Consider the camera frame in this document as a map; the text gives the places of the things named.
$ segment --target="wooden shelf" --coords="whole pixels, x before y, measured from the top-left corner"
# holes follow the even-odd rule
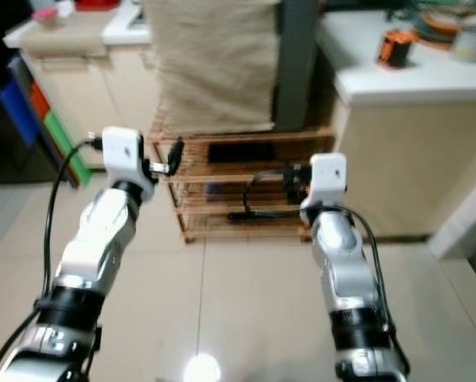
[[[165,131],[164,121],[155,121],[146,142],[151,144],[159,160],[166,160],[165,146],[178,137]],[[254,185],[249,203],[254,210],[293,212],[293,216],[277,219],[249,218],[242,205],[245,185],[264,170],[292,164],[307,164],[312,154],[329,152],[334,144],[334,132],[328,127],[314,127],[292,133],[261,132],[253,134],[184,136],[185,149],[175,177],[163,179],[169,186],[180,228],[186,242],[208,237],[310,237],[302,225],[297,205],[287,202],[282,176],[268,176]],[[270,160],[215,162],[210,154],[212,145],[264,144]],[[227,147],[219,148],[227,160]]]
[[[189,135],[183,136],[185,142],[207,143],[245,143],[245,142],[278,142],[298,141],[309,138],[333,137],[334,132],[330,127],[318,127],[309,131],[296,131],[292,133],[256,133],[256,134],[226,134],[226,135]],[[147,137],[149,144],[163,143],[170,145],[178,140],[177,136],[168,135],[162,131],[151,131]]]

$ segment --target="silver robot arm segment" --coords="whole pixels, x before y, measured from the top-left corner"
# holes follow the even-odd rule
[[[321,267],[337,350],[336,375],[345,381],[405,382],[404,366],[381,317],[378,285],[364,256],[361,235],[342,211],[316,208],[341,203],[345,156],[317,154],[310,164],[310,193],[301,204],[301,217],[311,226],[313,254]]]
[[[83,211],[49,295],[35,303],[38,319],[3,365],[0,382],[88,380],[83,367],[99,347],[97,320],[135,235],[139,206],[152,198],[158,173],[176,172],[183,143],[171,150],[166,165],[144,158],[137,131],[107,127],[102,147],[109,188]]]

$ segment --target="black cable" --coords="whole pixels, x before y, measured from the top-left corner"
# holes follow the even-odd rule
[[[92,141],[83,141],[80,142],[77,146],[73,147],[68,155],[64,158],[63,163],[56,173],[54,178],[53,188],[50,193],[49,198],[49,207],[47,208],[47,217],[45,218],[45,234],[44,234],[44,281],[41,288],[41,297],[45,297],[49,293],[50,288],[50,236],[51,231],[53,230],[53,214],[54,214],[54,204],[56,203],[57,189],[59,189],[61,178],[63,173],[68,167],[72,157],[77,154],[81,147],[91,144]]]
[[[86,369],[84,370],[84,375],[89,380],[89,371],[92,369],[93,358],[95,357],[95,349],[92,349],[89,353],[88,363],[86,364]]]
[[[253,185],[255,185],[261,179],[264,179],[271,175],[283,175],[286,169],[276,169],[276,170],[266,170],[254,175],[254,177],[247,183],[245,186],[244,192],[242,193],[242,204],[245,207],[245,212],[247,214],[252,214],[258,217],[270,217],[272,219],[276,217],[285,217],[292,216],[293,211],[289,212],[270,212],[270,211],[252,211],[248,205],[248,193]]]
[[[341,212],[347,212],[351,214],[352,216],[355,216],[362,224],[364,227],[367,237],[369,238],[369,242],[371,243],[371,248],[373,251],[373,261],[374,261],[374,269],[376,272],[376,277],[377,277],[377,285],[378,285],[378,295],[380,297],[380,302],[383,307],[383,311],[381,312],[383,314],[383,319],[384,322],[388,325],[388,335],[390,336],[390,340],[392,342],[392,345],[394,349],[397,351],[399,354],[401,363],[403,364],[404,367],[404,373],[408,375],[411,371],[411,366],[408,360],[408,357],[404,353],[402,347],[400,346],[399,341],[397,340],[396,336],[396,325],[393,321],[392,314],[390,313],[390,308],[388,306],[388,301],[387,301],[387,295],[386,291],[384,288],[384,279],[383,279],[383,272],[381,270],[381,264],[380,264],[380,255],[378,252],[378,247],[377,247],[377,242],[376,242],[376,237],[374,236],[373,230],[371,229],[371,226],[367,222],[367,220],[357,211],[354,209],[351,209],[350,207],[346,207],[344,205],[340,205],[338,203],[333,203],[331,205],[313,205],[310,207],[305,207],[303,209],[299,209],[298,211],[289,211],[289,212],[268,212],[268,211],[253,211],[251,210],[250,205],[248,204],[248,193],[250,191],[250,188],[255,185],[259,180],[269,176],[269,175],[277,175],[280,173],[283,173],[284,170],[267,170],[263,171],[261,173],[256,174],[249,183],[245,186],[244,192],[242,194],[242,202],[245,208],[246,213],[250,213],[254,216],[263,216],[263,217],[285,217],[285,216],[292,216],[293,213],[299,213],[301,211],[309,211],[309,210],[315,210],[317,209],[318,211],[341,211]]]
[[[56,177],[54,178],[53,188],[49,198],[49,207],[47,208],[47,217],[45,219],[45,235],[44,235],[44,279],[41,288],[41,297],[47,296],[49,293],[50,288],[50,236],[53,227],[53,211],[54,211],[54,204],[56,202],[56,195],[57,190],[59,189],[61,178],[63,177],[63,173],[68,167],[70,160],[73,158],[75,154],[80,150],[81,147],[89,144],[93,144],[93,140],[83,141],[79,143],[77,146],[73,147],[72,150],[68,153],[68,155],[64,158],[63,163],[61,163],[60,168],[56,173]],[[34,308],[33,311],[29,314],[29,316],[16,328],[16,330],[12,333],[12,335],[6,340],[5,344],[0,349],[0,363],[2,358],[8,352],[10,346],[17,340],[18,336],[24,331],[25,328],[31,323],[31,321],[37,316],[39,313],[38,308]]]
[[[29,316],[16,328],[12,335],[6,340],[6,342],[0,349],[0,363],[10,346],[15,342],[15,340],[17,340],[18,336],[24,331],[24,329],[28,327],[31,321],[37,316],[38,312],[38,309],[33,310],[29,314]]]

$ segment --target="white floor tile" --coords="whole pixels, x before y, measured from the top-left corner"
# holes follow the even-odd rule
[[[236,237],[206,239],[207,252],[275,250],[279,247],[305,248],[310,251],[311,244],[301,242],[298,237]]]
[[[202,255],[126,259],[109,299],[92,380],[181,381],[196,353]]]
[[[308,248],[207,250],[200,351],[223,380],[329,380],[334,343]]]
[[[60,186],[53,215],[52,251],[63,252],[79,227],[80,214],[106,185],[95,175],[87,187],[78,190]],[[0,187],[0,256],[38,256],[43,253],[45,216],[50,184]],[[137,232],[128,248],[133,253],[164,251],[202,252],[202,242],[185,245],[166,187],[160,185],[151,202],[139,212]]]
[[[410,380],[476,381],[476,331],[427,246],[380,253]],[[229,381],[334,380],[334,343],[310,251],[207,251],[200,350],[218,359]]]
[[[447,274],[476,328],[476,274],[474,270],[464,259],[444,260],[440,266]]]
[[[0,347],[40,295],[41,265],[40,259],[0,257]]]

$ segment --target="cup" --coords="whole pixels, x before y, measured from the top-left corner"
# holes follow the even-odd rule
[[[476,62],[476,28],[463,28],[455,38],[451,55],[456,60]]]

